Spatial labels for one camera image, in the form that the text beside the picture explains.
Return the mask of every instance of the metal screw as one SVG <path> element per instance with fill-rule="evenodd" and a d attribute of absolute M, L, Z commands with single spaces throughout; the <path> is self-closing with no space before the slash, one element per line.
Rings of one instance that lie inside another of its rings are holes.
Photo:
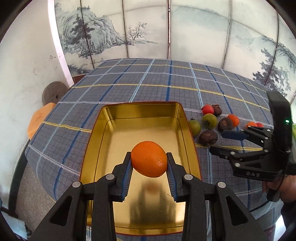
<path fill-rule="evenodd" d="M 72 183 L 72 187 L 77 188 L 81 185 L 81 183 L 79 181 L 73 182 Z"/>
<path fill-rule="evenodd" d="M 218 187 L 224 188 L 226 187 L 226 184 L 224 182 L 218 182 Z"/>
<path fill-rule="evenodd" d="M 113 174 L 108 174 L 107 176 L 106 176 L 106 179 L 107 180 L 112 180 L 114 178 L 114 175 Z"/>
<path fill-rule="evenodd" d="M 192 180 L 193 176 L 190 175 L 190 174 L 186 174 L 186 175 L 184 176 L 184 178 L 185 178 L 186 180 Z"/>

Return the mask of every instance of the red tomato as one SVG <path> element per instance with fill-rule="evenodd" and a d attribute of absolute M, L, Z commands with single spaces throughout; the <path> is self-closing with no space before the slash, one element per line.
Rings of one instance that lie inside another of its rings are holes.
<path fill-rule="evenodd" d="M 264 127 L 263 124 L 260 123 L 260 122 L 257 122 L 256 124 L 257 124 L 258 127 Z"/>
<path fill-rule="evenodd" d="M 209 105 L 209 104 L 206 104 L 204 105 L 204 107 L 202 108 L 202 114 L 205 115 L 205 114 L 214 114 L 214 108 L 213 106 Z"/>
<path fill-rule="evenodd" d="M 253 121 L 250 121 L 250 122 L 248 122 L 248 123 L 246 124 L 245 129 L 247 129 L 248 126 L 257 126 L 257 124 L 256 124 L 255 122 L 253 122 Z"/>

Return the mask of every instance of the human hand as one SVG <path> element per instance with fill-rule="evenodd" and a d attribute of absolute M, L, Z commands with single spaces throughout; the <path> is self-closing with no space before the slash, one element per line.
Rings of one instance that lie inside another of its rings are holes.
<path fill-rule="evenodd" d="M 269 188 L 277 190 L 281 183 L 282 177 L 277 178 L 273 182 L 262 182 L 262 191 L 268 192 Z M 281 200 L 283 202 L 293 202 L 296 200 L 296 176 L 286 176 L 283 180 L 281 187 Z"/>

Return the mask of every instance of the shriveled fruit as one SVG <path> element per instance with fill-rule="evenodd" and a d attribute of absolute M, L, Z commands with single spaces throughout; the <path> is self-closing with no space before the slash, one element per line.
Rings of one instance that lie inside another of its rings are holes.
<path fill-rule="evenodd" d="M 201 130 L 200 123 L 197 120 L 191 118 L 191 120 L 188 121 L 188 124 L 191 130 L 192 136 L 193 137 L 198 136 Z"/>
<path fill-rule="evenodd" d="M 214 109 L 214 116 L 219 116 L 222 114 L 222 110 L 220 108 L 220 105 L 218 104 L 213 104 L 212 105 L 213 109 Z"/>
<path fill-rule="evenodd" d="M 213 130 L 206 130 L 200 134 L 200 144 L 202 145 L 212 145 L 218 140 L 218 135 Z"/>
<path fill-rule="evenodd" d="M 233 123 L 231 119 L 225 117 L 221 119 L 218 123 L 218 130 L 223 131 L 223 130 L 231 130 L 233 128 Z"/>
<path fill-rule="evenodd" d="M 165 151 L 152 141 L 140 142 L 132 149 L 131 164 L 146 177 L 160 177 L 168 167 Z"/>
<path fill-rule="evenodd" d="M 246 124 L 245 129 L 247 129 L 248 126 L 257 126 L 257 124 L 256 124 L 255 122 L 253 122 L 253 121 L 250 121 L 250 122 L 248 122 L 248 123 Z"/>
<path fill-rule="evenodd" d="M 227 118 L 231 119 L 233 127 L 237 127 L 239 125 L 239 118 L 234 114 L 229 114 Z"/>
<path fill-rule="evenodd" d="M 205 114 L 214 114 L 214 108 L 211 105 L 206 104 L 202 108 L 202 114 L 203 115 L 205 115 Z"/>
<path fill-rule="evenodd" d="M 217 117 L 215 117 L 213 114 L 210 114 L 210 113 L 205 114 L 202 117 L 202 120 L 205 122 L 205 126 L 208 129 L 213 129 L 217 125 Z"/>
<path fill-rule="evenodd" d="M 260 123 L 260 122 L 257 122 L 256 125 L 257 125 L 258 127 L 264 127 L 263 124 Z"/>

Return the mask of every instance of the person's arm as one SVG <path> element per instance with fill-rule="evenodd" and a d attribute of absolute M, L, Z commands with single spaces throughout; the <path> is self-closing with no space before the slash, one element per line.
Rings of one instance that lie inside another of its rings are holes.
<path fill-rule="evenodd" d="M 269 188 L 277 190 L 280 182 L 281 178 L 273 182 L 262 182 L 263 192 L 268 192 Z M 284 202 L 281 214 L 285 226 L 288 227 L 296 219 L 296 176 L 286 176 L 279 191 L 281 192 L 281 200 Z"/>

